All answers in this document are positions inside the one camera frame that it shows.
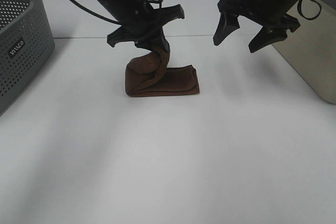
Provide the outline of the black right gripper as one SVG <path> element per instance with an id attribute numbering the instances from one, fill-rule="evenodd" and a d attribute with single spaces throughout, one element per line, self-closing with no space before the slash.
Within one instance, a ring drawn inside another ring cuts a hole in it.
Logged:
<path id="1" fill-rule="evenodd" d="M 287 30 L 294 32 L 300 27 L 299 21 L 287 14 L 287 7 L 278 6 L 275 0 L 220 0 L 217 7 L 221 15 L 213 36 L 215 46 L 240 29 L 239 16 L 263 26 L 248 45 L 251 53 L 285 40 Z"/>

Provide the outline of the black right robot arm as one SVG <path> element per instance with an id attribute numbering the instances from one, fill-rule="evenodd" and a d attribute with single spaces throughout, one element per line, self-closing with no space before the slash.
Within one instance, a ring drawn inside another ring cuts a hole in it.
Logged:
<path id="1" fill-rule="evenodd" d="M 213 36 L 214 45 L 220 45 L 232 32 L 240 28 L 238 17 L 244 16 L 262 26 L 248 47 L 254 53 L 268 45 L 287 39 L 287 31 L 295 32 L 299 21 L 288 11 L 297 6 L 302 14 L 303 0 L 219 0 L 220 19 Z"/>

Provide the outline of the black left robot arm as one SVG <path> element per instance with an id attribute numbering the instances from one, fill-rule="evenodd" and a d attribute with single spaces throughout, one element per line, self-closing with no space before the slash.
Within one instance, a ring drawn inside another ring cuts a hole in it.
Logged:
<path id="1" fill-rule="evenodd" d="M 163 26 L 175 19 L 183 19 L 181 5 L 163 7 L 164 0 L 97 0 L 111 15 L 104 20 L 119 25 L 107 36 L 107 43 L 114 47 L 120 42 L 134 42 L 138 48 L 153 50 L 170 49 Z"/>

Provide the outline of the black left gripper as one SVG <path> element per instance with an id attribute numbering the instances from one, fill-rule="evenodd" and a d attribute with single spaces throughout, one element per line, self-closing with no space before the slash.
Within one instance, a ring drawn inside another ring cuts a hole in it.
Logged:
<path id="1" fill-rule="evenodd" d="M 163 26 L 184 18 L 184 10 L 180 4 L 153 9 L 150 20 L 138 18 L 128 22 L 107 36 L 107 43 L 115 47 L 120 42 L 134 42 L 137 48 L 145 49 L 146 55 L 157 53 L 170 56 L 170 44 L 166 40 Z"/>

